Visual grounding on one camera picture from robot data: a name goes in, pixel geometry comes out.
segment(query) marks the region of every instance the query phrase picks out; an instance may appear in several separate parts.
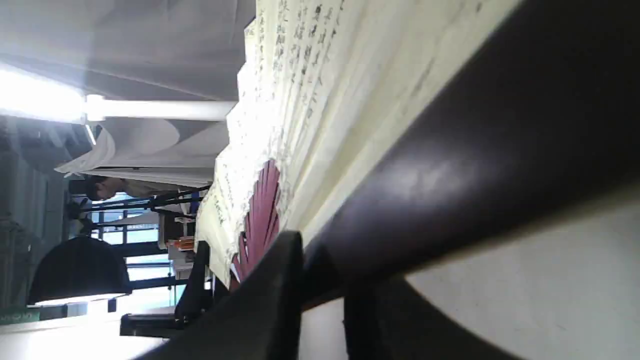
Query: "lamp shade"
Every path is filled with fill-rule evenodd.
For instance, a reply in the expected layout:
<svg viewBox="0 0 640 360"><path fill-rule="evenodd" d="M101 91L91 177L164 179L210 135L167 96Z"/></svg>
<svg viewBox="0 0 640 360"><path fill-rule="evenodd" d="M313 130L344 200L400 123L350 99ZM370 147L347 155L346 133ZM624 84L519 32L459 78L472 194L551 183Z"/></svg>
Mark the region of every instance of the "lamp shade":
<svg viewBox="0 0 640 360"><path fill-rule="evenodd" d="M110 299L132 291L127 265L108 243L80 236L53 248L40 262L29 305Z"/></svg>

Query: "white pipe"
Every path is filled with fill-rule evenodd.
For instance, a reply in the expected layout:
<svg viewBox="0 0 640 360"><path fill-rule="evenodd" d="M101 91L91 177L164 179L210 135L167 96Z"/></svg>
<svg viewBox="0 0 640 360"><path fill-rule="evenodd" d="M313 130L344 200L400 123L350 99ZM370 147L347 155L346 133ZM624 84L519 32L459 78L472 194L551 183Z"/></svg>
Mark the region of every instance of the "white pipe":
<svg viewBox="0 0 640 360"><path fill-rule="evenodd" d="M88 95L85 113L89 121L105 117L224 121L235 105L235 101L123 101Z"/></svg>

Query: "man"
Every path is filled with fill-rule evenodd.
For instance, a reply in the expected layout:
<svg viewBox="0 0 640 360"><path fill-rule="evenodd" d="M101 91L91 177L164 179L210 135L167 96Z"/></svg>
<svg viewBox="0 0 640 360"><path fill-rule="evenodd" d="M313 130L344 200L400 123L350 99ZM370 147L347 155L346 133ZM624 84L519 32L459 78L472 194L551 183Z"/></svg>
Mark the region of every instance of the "man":
<svg viewBox="0 0 640 360"><path fill-rule="evenodd" d="M174 184L106 176L91 176L84 181L84 185L86 196L93 201L110 199L118 192L125 192L131 197L150 197L168 192L191 190L191 188Z"/></svg>

